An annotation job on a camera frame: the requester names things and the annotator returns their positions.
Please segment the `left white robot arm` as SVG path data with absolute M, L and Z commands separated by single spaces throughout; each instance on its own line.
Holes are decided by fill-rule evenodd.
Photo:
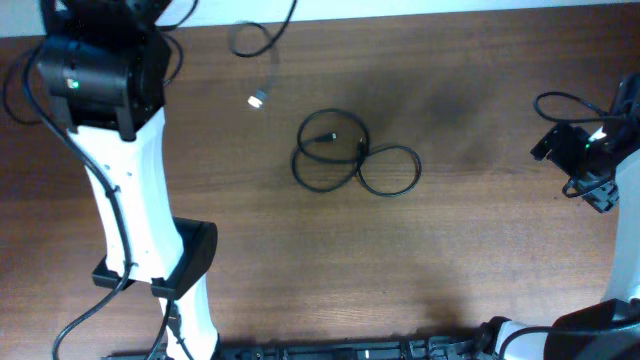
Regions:
M 206 274 L 213 223 L 175 217 L 163 162 L 171 49 L 163 1 L 44 1 L 43 43 L 27 62 L 48 90 L 43 123 L 88 172 L 107 252 L 94 283 L 109 298 L 150 286 L 163 320 L 155 344 L 171 359 L 212 359 L 219 335 Z

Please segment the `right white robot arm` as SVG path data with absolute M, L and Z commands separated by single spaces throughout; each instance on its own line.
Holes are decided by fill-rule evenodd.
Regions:
M 603 110 L 586 118 L 546 114 L 540 94 L 535 112 L 552 128 L 532 148 L 568 177 L 567 198 L 581 198 L 599 213 L 618 211 L 610 278 L 596 304 L 558 318 L 550 326 L 504 317 L 483 323 L 466 353 L 470 359 L 636 359 L 639 356 L 639 76 L 626 76 Z

